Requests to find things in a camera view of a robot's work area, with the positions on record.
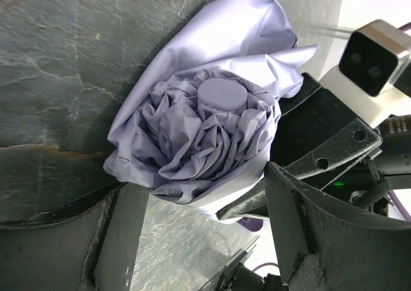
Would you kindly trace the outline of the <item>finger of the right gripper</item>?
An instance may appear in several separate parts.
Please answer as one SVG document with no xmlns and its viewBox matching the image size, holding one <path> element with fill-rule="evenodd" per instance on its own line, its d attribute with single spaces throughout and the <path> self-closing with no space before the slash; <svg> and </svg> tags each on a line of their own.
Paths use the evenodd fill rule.
<svg viewBox="0 0 411 291">
<path fill-rule="evenodd" d="M 261 179 L 250 191 L 231 202 L 216 213 L 217 218 L 228 220 L 233 218 L 269 219 L 265 182 Z"/>
</svg>

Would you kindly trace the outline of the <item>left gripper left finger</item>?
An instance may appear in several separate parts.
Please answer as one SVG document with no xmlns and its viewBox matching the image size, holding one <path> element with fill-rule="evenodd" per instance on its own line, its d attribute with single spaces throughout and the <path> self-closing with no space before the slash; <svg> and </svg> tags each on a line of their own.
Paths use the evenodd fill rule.
<svg viewBox="0 0 411 291">
<path fill-rule="evenodd" d="M 129 290 L 148 192 L 106 186 L 1 224 L 1 290 Z"/>
</svg>

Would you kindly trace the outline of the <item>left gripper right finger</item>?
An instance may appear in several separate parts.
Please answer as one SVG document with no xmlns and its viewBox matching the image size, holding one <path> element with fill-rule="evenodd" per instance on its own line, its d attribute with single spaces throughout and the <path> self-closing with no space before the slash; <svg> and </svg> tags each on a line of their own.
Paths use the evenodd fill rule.
<svg viewBox="0 0 411 291">
<path fill-rule="evenodd" d="M 409 290 L 410 224 L 346 204 L 265 167 L 281 281 L 289 290 Z"/>
</svg>

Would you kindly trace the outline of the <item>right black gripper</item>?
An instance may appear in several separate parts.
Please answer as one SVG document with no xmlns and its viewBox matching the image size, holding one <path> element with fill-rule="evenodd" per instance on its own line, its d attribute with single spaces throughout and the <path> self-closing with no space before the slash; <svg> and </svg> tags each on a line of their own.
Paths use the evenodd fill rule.
<svg viewBox="0 0 411 291">
<path fill-rule="evenodd" d="M 293 98 L 279 101 L 281 118 L 270 160 L 298 179 L 346 172 L 382 144 L 380 134 L 308 73 Z"/>
</svg>

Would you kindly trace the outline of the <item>lavender folding umbrella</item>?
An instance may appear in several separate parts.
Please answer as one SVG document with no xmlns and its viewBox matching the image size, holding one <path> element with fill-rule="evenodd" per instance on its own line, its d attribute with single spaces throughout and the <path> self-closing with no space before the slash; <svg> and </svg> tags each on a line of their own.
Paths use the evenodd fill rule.
<svg viewBox="0 0 411 291">
<path fill-rule="evenodd" d="M 279 101 L 316 52 L 276 0 L 215 0 L 150 62 L 108 133 L 104 170 L 165 201 L 216 214 L 262 179 Z"/>
</svg>

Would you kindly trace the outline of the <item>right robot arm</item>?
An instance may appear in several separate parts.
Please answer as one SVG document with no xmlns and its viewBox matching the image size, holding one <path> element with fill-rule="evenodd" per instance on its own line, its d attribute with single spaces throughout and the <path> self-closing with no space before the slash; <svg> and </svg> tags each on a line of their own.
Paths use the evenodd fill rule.
<svg viewBox="0 0 411 291">
<path fill-rule="evenodd" d="M 280 101 L 270 160 L 345 202 L 382 180 L 392 190 L 409 188 L 410 115 L 385 116 L 371 128 L 308 73 L 303 77 L 300 93 Z"/>
</svg>

